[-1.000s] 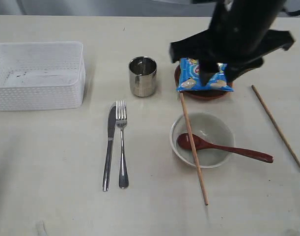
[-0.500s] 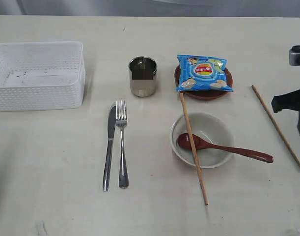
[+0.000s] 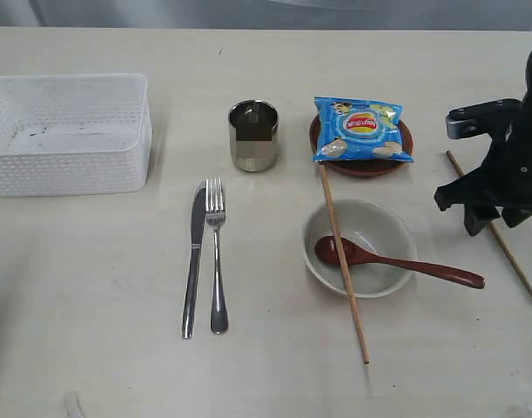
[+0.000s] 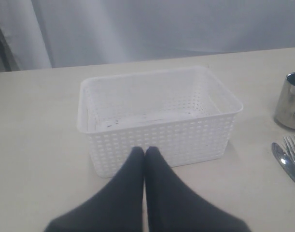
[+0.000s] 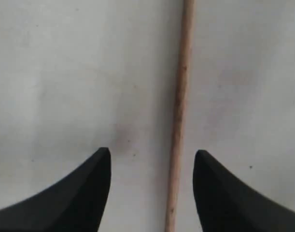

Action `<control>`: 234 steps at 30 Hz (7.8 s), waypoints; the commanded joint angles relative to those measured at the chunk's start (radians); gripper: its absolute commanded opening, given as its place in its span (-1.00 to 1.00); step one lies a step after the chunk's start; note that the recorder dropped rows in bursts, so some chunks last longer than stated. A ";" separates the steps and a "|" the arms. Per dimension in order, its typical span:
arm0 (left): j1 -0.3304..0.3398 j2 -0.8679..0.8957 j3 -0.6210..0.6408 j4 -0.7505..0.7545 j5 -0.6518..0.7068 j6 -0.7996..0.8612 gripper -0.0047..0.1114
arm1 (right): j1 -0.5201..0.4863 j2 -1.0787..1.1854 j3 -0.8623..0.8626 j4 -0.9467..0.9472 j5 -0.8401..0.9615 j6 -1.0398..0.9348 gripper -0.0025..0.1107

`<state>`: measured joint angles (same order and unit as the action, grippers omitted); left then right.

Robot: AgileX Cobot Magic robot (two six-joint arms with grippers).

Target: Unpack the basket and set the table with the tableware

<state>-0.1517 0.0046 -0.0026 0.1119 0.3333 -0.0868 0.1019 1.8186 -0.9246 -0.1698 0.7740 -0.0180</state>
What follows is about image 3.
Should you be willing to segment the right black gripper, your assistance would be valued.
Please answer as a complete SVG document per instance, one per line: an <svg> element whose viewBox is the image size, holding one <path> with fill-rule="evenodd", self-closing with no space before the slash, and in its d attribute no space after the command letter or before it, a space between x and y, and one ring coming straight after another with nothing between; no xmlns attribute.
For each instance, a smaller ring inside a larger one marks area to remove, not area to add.
<svg viewBox="0 0 532 418"><path fill-rule="evenodd" d="M511 228L531 217L532 127L509 126L492 139L479 167L439 186L434 200L443 212L462 205L464 226L471 236L500 217Z"/></svg>

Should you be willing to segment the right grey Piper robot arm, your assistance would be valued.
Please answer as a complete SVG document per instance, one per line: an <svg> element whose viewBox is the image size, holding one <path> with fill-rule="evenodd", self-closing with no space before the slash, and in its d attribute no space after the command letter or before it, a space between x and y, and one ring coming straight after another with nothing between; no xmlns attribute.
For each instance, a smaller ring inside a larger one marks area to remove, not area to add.
<svg viewBox="0 0 532 418"><path fill-rule="evenodd" d="M453 109L446 116L451 139L487 134L491 138L481 165L447 185L434 201L441 211L464 207L464 226L475 236L491 221L503 218L510 228L532 216L532 51L522 100L504 98Z"/></svg>

